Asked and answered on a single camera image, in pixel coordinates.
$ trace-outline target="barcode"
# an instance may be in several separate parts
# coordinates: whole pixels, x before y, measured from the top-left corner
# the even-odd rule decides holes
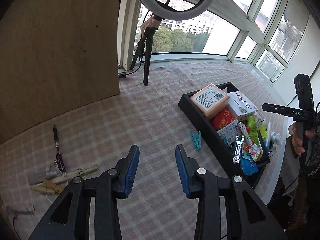
[[[220,100],[221,98],[223,98],[223,95],[218,93],[214,96],[217,100]]]

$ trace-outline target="human hand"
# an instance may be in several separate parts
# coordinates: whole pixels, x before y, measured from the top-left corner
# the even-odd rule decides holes
[[[289,134],[292,135],[291,142],[294,147],[294,151],[297,155],[301,156],[301,154],[304,153],[304,148],[302,147],[302,139],[300,138],[298,134],[298,129],[296,127],[296,123],[293,123],[289,126]],[[311,139],[316,134],[315,129],[306,130],[306,136]]]

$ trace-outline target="brown wooden panel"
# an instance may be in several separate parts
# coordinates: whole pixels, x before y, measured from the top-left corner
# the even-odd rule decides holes
[[[14,0],[0,21],[0,143],[119,94],[118,0]]]

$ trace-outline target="teal clothespin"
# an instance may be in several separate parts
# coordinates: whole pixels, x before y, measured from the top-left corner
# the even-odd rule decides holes
[[[196,150],[199,150],[201,148],[201,132],[198,132],[198,138],[194,135],[193,131],[190,131],[189,134],[196,147]]]

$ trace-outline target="checkered fabric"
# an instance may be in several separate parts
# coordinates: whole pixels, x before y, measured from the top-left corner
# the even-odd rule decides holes
[[[124,240],[193,239],[197,200],[182,192],[175,147],[183,144],[189,157],[217,176],[226,174],[206,143],[196,151],[188,132],[195,128],[178,107],[185,93],[209,83],[232,82],[258,108],[275,104],[268,91],[242,64],[200,63],[151,67],[149,85],[142,82],[143,70],[120,79],[120,95],[82,106],[54,117],[15,136],[0,146],[0,192],[4,205],[17,209],[35,208],[34,216],[19,215],[15,221],[22,240],[28,239],[51,203],[29,189],[28,174],[44,171],[55,159],[52,134],[58,128],[61,152],[68,171],[97,163],[96,177],[116,165],[130,146],[140,147],[140,162],[132,193],[118,200],[119,220]],[[283,116],[258,111],[272,130],[281,133]],[[268,186],[277,155],[271,158],[257,187],[262,197]],[[226,234],[224,200],[221,197],[221,233]],[[94,239],[93,219],[90,219]]]

